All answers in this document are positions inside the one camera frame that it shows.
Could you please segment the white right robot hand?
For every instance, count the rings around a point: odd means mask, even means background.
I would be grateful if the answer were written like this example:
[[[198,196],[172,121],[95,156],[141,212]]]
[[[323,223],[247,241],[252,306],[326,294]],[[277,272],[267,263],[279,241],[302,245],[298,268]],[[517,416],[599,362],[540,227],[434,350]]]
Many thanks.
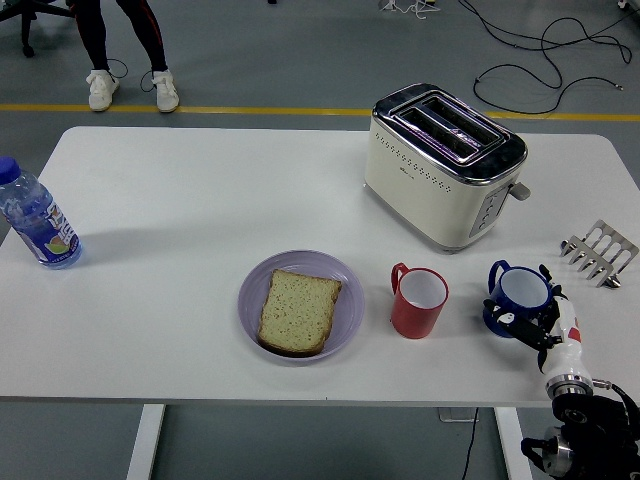
[[[549,397],[592,393],[574,306],[544,265],[533,270],[498,260],[489,271],[488,291],[483,302],[485,325],[494,334],[538,352]]]

